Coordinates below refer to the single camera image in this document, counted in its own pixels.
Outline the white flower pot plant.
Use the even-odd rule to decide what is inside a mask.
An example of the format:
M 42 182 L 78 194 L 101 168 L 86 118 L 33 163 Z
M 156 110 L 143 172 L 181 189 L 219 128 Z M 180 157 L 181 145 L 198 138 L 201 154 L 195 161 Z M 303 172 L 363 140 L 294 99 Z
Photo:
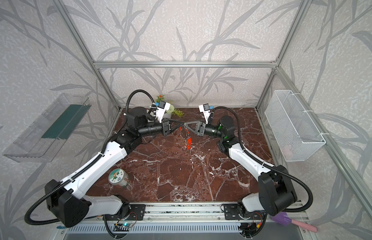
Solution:
M 160 101 L 166 102 L 167 100 L 165 99 L 164 95 L 158 95 L 156 99 L 156 103 L 159 103 Z M 164 113 L 164 118 L 170 119 L 172 116 L 177 116 L 179 118 L 184 116 L 184 112 L 181 111 L 180 109 L 176 109 L 172 104 L 170 104 L 170 108 L 165 111 Z

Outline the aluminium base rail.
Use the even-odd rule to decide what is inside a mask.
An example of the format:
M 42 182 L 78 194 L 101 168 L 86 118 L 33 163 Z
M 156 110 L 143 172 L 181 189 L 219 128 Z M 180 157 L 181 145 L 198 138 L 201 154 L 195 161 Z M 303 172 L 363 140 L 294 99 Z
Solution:
M 315 240 L 316 234 L 289 224 L 282 226 L 256 211 L 238 213 L 236 202 L 131 203 L 132 213 L 85 219 L 71 228 L 56 224 L 51 240 L 112 239 L 239 239 L 239 240 Z M 307 214 L 288 213 L 291 219 L 309 224 Z M 129 232 L 114 232 L 116 223 L 136 223 Z

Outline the left green circuit board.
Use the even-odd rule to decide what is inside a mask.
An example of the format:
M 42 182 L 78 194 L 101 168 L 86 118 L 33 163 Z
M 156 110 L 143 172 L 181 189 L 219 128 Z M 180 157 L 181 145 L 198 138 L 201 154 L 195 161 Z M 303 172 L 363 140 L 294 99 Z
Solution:
M 136 223 L 116 223 L 113 227 L 114 232 L 129 232 Z

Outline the clear plastic wall tray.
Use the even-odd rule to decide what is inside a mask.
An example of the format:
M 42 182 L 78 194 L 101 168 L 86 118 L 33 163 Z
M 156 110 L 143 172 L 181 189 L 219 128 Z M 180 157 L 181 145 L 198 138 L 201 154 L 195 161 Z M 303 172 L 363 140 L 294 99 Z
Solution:
M 85 96 L 61 94 L 3 155 L 18 163 L 49 163 L 91 108 Z

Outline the purple pink spatula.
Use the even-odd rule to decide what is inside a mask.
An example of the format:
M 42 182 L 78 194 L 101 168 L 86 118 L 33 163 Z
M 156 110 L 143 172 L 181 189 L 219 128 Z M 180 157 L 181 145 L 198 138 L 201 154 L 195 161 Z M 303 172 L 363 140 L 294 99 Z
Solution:
M 281 212 L 281 213 L 279 213 L 275 216 L 271 216 L 271 219 L 274 222 L 276 222 L 276 223 L 278 223 L 282 226 L 287 226 L 289 224 L 293 224 L 293 225 L 296 225 L 296 226 L 299 226 L 299 227 L 303 228 L 304 230 L 308 230 L 310 232 L 317 233 L 317 227 L 315 227 L 313 225 L 310 225 L 310 224 L 306 224 L 304 222 L 293 220 L 285 212 Z

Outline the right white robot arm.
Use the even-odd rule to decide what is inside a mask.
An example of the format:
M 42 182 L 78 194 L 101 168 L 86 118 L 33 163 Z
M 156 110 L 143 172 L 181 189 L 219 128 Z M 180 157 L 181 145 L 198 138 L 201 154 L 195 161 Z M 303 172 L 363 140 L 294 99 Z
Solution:
M 184 126 L 199 137 L 219 138 L 219 150 L 239 163 L 258 181 L 258 192 L 239 200 L 241 214 L 264 211 L 275 216 L 297 201 L 292 181 L 285 175 L 288 173 L 287 169 L 277 166 L 277 170 L 273 171 L 274 165 L 243 147 L 242 142 L 235 136 L 236 126 L 232 117 L 222 117 L 217 125 L 194 121 L 186 122 Z

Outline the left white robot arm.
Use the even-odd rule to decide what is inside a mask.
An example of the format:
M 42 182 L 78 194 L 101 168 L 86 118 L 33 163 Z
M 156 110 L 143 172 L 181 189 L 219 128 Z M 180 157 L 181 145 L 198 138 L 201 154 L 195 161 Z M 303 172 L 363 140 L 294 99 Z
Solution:
M 128 216 L 130 207 L 125 198 L 90 197 L 86 195 L 87 191 L 112 166 L 141 145 L 144 136 L 167 136 L 184 124 L 171 119 L 151 121 L 149 114 L 145 113 L 142 107 L 127 113 L 126 122 L 125 129 L 114 134 L 97 156 L 62 179 L 64 187 L 55 180 L 45 186 L 46 193 L 52 193 L 47 198 L 47 208 L 65 227 L 73 227 L 84 219 L 99 215 L 117 215 L 120 218 Z

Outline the aluminium frame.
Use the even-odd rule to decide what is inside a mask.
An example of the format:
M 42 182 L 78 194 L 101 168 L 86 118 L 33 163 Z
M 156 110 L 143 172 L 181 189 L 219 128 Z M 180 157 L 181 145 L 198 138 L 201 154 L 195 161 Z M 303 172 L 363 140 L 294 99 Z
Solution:
M 83 38 L 80 35 L 73 19 L 70 16 L 68 9 L 66 8 L 63 1 L 53 1 L 53 9 L 61 17 L 64 25 L 70 32 L 70 35 L 76 42 L 81 53 L 84 55 L 87 66 L 89 66 L 91 73 L 93 73 L 97 81 L 101 84 L 102 88 L 106 91 L 110 101 L 113 103 L 116 109 L 120 109 L 116 97 L 111 92 L 106 81 L 103 79 L 98 68 L 270 68 L 272 70 L 271 76 L 268 78 L 267 84 L 264 91 L 258 101 L 258 106 L 262 104 L 265 99 L 267 91 L 270 89 L 271 84 L 275 77 L 279 77 L 283 85 L 294 93 L 296 99 L 302 104 L 303 108 L 308 111 L 309 116 L 313 120 L 314 124 L 320 131 L 323 132 L 326 140 L 324 146 L 337 166 L 338 170 L 346 180 L 352 191 L 354 192 L 360 204 L 369 215 L 372 220 L 372 191 L 368 188 L 365 181 L 357 173 L 356 169 L 351 165 L 350 161 L 346 158 L 345 154 L 341 151 L 334 138 L 330 136 L 330 133 L 326 130 L 325 126 L 319 120 L 318 116 L 309 106 L 307 101 L 301 95 L 300 90 L 297 89 L 295 84 L 287 76 L 285 70 L 282 68 L 281 63 L 285 58 L 288 48 L 291 46 L 293 38 L 296 36 L 297 31 L 303 19 L 306 17 L 312 1 L 300 1 L 298 5 L 297 14 L 294 17 L 292 26 L 288 31 L 286 39 L 282 45 L 282 49 L 278 54 L 278 57 L 274 61 L 242 61 L 242 62 L 229 62 L 229 61 L 94 61 L 90 55 L 90 51 L 87 48 Z

